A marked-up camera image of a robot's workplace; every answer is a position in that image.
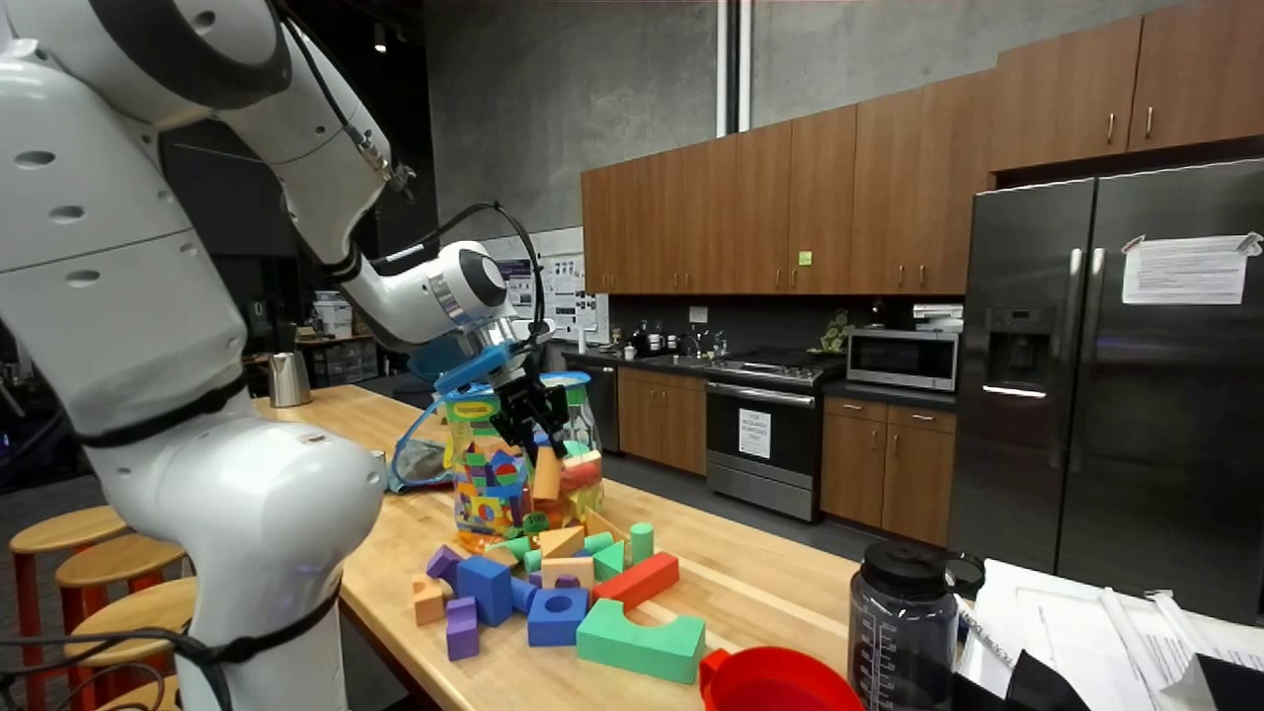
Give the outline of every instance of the black container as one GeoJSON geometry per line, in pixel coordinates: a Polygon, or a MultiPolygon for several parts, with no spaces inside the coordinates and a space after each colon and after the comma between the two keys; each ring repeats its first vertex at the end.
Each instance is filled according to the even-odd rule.
{"type": "Polygon", "coordinates": [[[955,596],[944,560],[876,539],[851,575],[847,679],[870,711],[948,708],[955,596]]]}

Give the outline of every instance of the wooden table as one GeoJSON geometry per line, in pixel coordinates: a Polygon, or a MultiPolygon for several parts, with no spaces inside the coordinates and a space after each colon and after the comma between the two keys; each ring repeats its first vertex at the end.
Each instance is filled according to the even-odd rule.
{"type": "MultiPolygon", "coordinates": [[[[395,450],[413,405],[363,385],[322,385],[310,402],[267,409],[395,450]]],[[[633,620],[678,613],[707,620],[707,647],[780,642],[846,670],[846,613],[851,560],[603,477],[616,523],[651,522],[660,548],[678,555],[678,583],[638,602],[633,620]]],[[[571,647],[530,647],[512,616],[483,633],[483,656],[448,662],[443,623],[412,620],[412,575],[455,539],[448,493],[388,493],[366,539],[344,563],[344,606],[443,708],[699,708],[699,692],[578,660],[571,647]]]]}

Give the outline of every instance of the lower cabinet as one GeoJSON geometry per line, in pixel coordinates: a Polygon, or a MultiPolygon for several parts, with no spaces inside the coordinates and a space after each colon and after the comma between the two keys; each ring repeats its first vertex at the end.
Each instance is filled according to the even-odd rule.
{"type": "Polygon", "coordinates": [[[955,413],[825,398],[822,509],[928,546],[948,539],[955,413]]]}
{"type": "Polygon", "coordinates": [[[667,371],[618,371],[618,450],[682,472],[707,472],[707,383],[667,371]]]}

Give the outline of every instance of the stainless steel refrigerator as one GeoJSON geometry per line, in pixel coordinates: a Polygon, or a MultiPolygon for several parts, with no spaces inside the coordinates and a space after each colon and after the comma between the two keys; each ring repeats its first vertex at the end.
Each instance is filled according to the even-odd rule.
{"type": "Polygon", "coordinates": [[[950,546],[1264,613],[1264,161],[990,188],[950,546]]]}

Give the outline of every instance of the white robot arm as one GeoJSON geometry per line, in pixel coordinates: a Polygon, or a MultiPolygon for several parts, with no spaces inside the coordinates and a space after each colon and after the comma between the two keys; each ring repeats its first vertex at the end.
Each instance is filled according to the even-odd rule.
{"type": "Polygon", "coordinates": [[[181,660],[188,711],[344,708],[341,560],[383,456],[262,423],[239,314],[159,169],[159,128],[219,118],[279,178],[314,261],[400,344],[500,307],[492,261],[445,243],[383,276],[346,234],[389,178],[351,85],[265,0],[0,0],[0,321],[34,357],[107,500],[198,568],[188,637],[294,633],[223,668],[181,660]]]}

